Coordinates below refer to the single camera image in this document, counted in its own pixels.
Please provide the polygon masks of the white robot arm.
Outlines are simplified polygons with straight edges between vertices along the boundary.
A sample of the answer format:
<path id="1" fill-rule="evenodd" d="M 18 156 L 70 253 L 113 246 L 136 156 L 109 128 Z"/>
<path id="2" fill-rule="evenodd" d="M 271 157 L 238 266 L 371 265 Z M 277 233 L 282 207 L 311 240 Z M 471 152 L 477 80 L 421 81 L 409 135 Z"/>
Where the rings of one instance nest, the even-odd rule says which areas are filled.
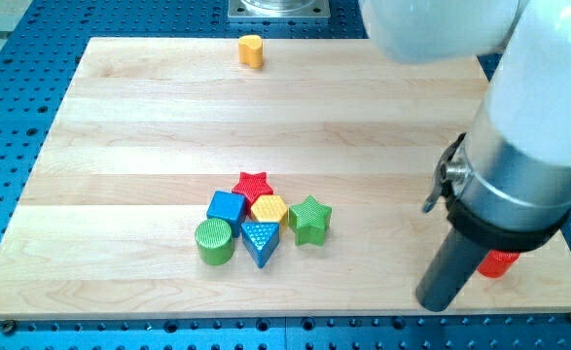
<path id="1" fill-rule="evenodd" d="M 363 0 L 369 37 L 391 59 L 501 53 L 474 122 L 435 176 L 448 218 L 479 245 L 542 246 L 571 208 L 571 0 Z"/>

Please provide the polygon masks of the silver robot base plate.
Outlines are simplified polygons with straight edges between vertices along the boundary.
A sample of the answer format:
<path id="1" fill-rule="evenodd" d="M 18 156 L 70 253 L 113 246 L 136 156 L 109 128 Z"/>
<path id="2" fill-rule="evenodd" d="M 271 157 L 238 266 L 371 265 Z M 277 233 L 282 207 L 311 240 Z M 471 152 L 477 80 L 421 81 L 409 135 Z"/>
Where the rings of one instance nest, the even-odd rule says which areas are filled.
<path id="1" fill-rule="evenodd" d="M 329 0 L 230 0 L 229 19 L 329 18 Z"/>

